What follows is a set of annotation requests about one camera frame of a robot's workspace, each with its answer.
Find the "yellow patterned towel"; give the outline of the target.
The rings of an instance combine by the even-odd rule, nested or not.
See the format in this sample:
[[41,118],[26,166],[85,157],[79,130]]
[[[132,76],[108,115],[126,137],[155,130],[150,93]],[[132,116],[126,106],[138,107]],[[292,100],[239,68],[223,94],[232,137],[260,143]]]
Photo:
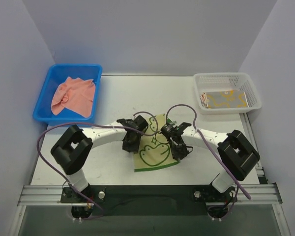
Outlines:
[[248,108],[245,92],[239,90],[205,92],[208,109]]

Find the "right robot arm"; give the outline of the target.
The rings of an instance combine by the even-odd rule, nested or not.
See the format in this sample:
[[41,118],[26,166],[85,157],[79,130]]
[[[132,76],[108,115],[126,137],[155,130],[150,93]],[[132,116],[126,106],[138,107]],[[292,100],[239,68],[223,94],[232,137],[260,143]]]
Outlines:
[[190,123],[174,126],[166,123],[161,134],[169,143],[173,159],[180,161],[189,148],[207,148],[223,167],[211,182],[220,193],[226,192],[233,184],[243,181],[260,160],[260,155],[245,135],[239,130],[231,133],[198,129]]

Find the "orange lion print towel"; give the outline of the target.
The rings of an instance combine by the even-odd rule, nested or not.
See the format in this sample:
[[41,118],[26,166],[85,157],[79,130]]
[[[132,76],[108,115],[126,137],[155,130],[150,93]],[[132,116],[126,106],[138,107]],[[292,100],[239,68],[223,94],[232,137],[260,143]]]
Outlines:
[[202,93],[200,96],[200,102],[201,102],[201,105],[205,108],[207,108],[207,95],[206,93]]

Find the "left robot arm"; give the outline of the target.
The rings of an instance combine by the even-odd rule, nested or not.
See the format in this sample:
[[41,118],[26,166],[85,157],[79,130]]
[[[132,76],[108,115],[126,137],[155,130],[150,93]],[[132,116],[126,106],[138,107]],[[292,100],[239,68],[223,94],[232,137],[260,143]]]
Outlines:
[[94,128],[79,128],[72,125],[51,148],[51,155],[63,169],[69,183],[79,192],[88,188],[83,166],[91,149],[111,142],[122,141],[122,149],[137,153],[148,122],[138,116],[132,119],[118,119],[108,125]]

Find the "cream green patterned towel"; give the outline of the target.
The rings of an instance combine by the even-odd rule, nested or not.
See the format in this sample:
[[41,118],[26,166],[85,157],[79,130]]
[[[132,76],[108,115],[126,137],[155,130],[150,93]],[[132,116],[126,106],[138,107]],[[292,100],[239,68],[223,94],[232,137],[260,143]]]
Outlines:
[[146,121],[147,135],[141,137],[139,151],[133,154],[134,171],[154,171],[179,164],[179,161],[173,159],[165,136],[160,133],[160,128],[165,125],[165,114],[146,118]]

